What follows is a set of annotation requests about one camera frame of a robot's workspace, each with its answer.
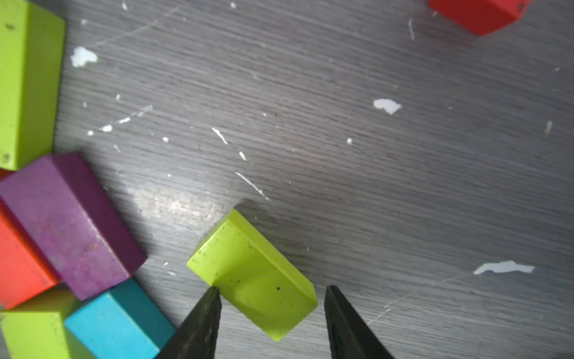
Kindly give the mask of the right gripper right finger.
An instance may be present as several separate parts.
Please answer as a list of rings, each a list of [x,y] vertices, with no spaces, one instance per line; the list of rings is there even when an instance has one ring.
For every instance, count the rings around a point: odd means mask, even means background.
[[[332,358],[394,359],[337,286],[327,287],[324,310]]]

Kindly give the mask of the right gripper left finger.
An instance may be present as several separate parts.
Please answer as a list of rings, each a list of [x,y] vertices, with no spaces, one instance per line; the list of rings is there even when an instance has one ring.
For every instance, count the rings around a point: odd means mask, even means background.
[[[169,339],[157,359],[194,359],[215,357],[221,320],[221,295],[210,287]]]

